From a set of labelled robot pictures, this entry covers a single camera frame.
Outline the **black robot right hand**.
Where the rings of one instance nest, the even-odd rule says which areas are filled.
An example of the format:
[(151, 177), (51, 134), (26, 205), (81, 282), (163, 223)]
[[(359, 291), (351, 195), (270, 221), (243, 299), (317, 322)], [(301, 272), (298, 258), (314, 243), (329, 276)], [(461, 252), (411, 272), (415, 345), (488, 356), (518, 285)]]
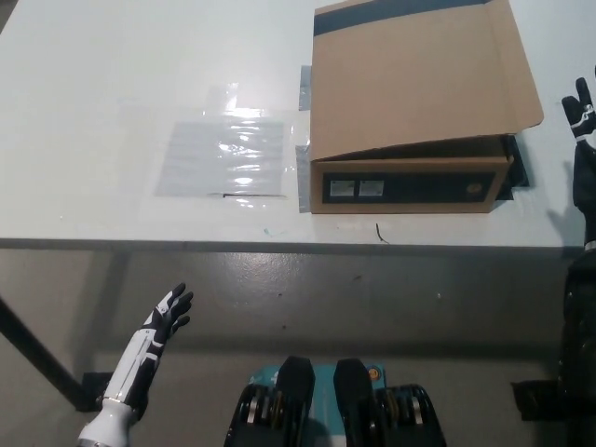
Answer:
[(576, 80), (577, 96), (566, 96), (562, 107), (576, 141), (572, 197), (585, 219), (584, 246), (595, 249), (595, 105), (587, 80)]

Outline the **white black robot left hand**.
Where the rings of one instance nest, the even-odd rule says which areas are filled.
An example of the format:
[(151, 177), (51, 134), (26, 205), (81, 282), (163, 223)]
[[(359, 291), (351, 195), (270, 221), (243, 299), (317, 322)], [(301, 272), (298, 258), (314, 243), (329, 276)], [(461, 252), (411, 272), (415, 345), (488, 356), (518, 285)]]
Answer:
[(190, 317), (194, 294), (181, 283), (169, 291), (152, 309), (142, 326), (131, 336), (103, 394), (138, 411), (148, 403), (165, 347), (173, 334), (185, 326)]

